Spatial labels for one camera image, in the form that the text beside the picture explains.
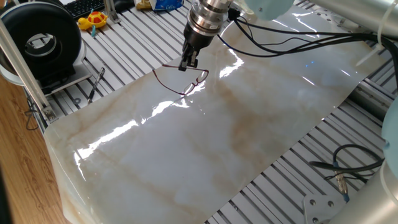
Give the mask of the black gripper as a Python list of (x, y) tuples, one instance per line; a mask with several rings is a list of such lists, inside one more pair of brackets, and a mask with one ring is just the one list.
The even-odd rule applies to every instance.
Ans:
[(183, 35), (185, 41), (183, 44), (181, 61), (178, 66), (178, 69), (180, 71), (185, 72), (187, 66), (197, 67), (198, 65), (197, 50), (201, 50), (209, 46), (211, 44), (211, 41), (213, 40), (213, 36), (201, 35), (196, 31), (194, 31), (189, 24), (185, 26)]

